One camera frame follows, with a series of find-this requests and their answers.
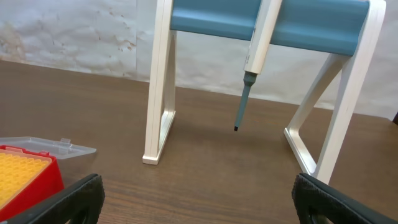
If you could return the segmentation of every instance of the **white backdrop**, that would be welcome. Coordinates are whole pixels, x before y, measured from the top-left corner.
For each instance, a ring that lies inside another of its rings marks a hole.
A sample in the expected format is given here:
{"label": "white backdrop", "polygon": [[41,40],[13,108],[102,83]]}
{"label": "white backdrop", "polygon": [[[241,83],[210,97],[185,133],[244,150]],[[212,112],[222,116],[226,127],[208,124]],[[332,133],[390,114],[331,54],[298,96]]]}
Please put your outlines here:
{"label": "white backdrop", "polygon": [[[0,59],[149,81],[155,9],[156,0],[3,0]],[[387,0],[357,113],[389,119],[397,113],[397,36],[398,0]],[[177,85],[240,95],[248,45],[179,32]],[[320,52],[271,46],[251,97],[300,104],[325,59]],[[339,79],[318,107],[333,108]]]}
{"label": "white backdrop", "polygon": [[135,78],[136,3],[0,1],[0,59]]}
{"label": "white backdrop", "polygon": [[[148,81],[156,0],[138,0],[137,72]],[[387,0],[387,14],[356,113],[392,119],[398,111],[398,0]],[[179,32],[177,85],[240,95],[249,42]],[[263,73],[251,97],[300,104],[327,54],[271,46]],[[317,107],[332,109],[340,76],[322,95]]]}

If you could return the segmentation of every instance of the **black object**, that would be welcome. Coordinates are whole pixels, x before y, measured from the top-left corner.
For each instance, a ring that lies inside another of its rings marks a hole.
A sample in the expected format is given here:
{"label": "black object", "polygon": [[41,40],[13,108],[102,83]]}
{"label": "black object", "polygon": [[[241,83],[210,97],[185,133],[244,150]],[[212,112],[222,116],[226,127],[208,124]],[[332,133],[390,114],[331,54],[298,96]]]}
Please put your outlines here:
{"label": "black object", "polygon": [[300,224],[398,224],[308,174],[296,177],[292,196]]}
{"label": "black object", "polygon": [[9,219],[7,224],[94,224],[104,204],[102,178],[91,174]]}
{"label": "black object", "polygon": [[396,117],[392,120],[392,122],[394,122],[395,124],[398,124],[398,113],[397,113]]}

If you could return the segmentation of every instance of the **transparent lid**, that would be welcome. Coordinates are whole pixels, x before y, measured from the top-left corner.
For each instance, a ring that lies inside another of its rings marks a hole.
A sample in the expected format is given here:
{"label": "transparent lid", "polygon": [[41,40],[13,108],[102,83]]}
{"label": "transparent lid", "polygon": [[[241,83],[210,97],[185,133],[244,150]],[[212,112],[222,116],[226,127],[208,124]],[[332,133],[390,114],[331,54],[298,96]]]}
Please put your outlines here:
{"label": "transparent lid", "polygon": [[57,159],[68,159],[96,151],[96,149],[90,147],[71,144],[69,139],[64,138],[61,141],[51,141],[34,137],[0,138],[0,146],[2,145],[17,146],[32,152],[46,151]]}

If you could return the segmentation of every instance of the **gray pipette nozzle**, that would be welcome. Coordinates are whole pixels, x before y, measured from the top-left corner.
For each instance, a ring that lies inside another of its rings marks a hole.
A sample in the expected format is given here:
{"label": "gray pipette nozzle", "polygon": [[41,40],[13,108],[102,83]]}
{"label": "gray pipette nozzle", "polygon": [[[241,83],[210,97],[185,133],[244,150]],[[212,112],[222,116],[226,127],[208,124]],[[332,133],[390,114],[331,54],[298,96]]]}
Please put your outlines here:
{"label": "gray pipette nozzle", "polygon": [[244,110],[246,109],[246,105],[248,103],[248,98],[249,98],[249,93],[251,86],[256,82],[257,74],[252,73],[252,72],[245,72],[243,82],[244,82],[244,88],[243,88],[243,93],[241,97],[241,103],[239,104],[239,109],[238,109],[238,114],[236,115],[236,120],[235,120],[235,127],[234,130],[237,131],[239,128],[239,125],[241,124]]}

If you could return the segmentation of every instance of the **white frame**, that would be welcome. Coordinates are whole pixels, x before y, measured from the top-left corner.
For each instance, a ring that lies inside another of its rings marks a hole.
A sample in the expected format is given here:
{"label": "white frame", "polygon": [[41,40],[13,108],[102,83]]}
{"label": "white frame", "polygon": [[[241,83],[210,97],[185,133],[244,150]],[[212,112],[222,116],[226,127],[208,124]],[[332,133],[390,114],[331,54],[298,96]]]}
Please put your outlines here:
{"label": "white frame", "polygon": [[159,162],[175,116],[177,32],[170,30],[172,9],[173,0],[157,1],[152,65],[150,68],[145,153],[142,157],[143,163],[152,165],[157,165]]}
{"label": "white frame", "polygon": [[[379,38],[385,11],[386,2],[384,0],[369,0],[369,11],[355,54],[352,57],[330,54],[290,124],[284,130],[301,169],[326,184],[330,181],[349,121],[353,115]],[[316,164],[299,136],[299,129],[319,97],[340,70],[342,70],[341,81],[335,109],[318,164]]]}

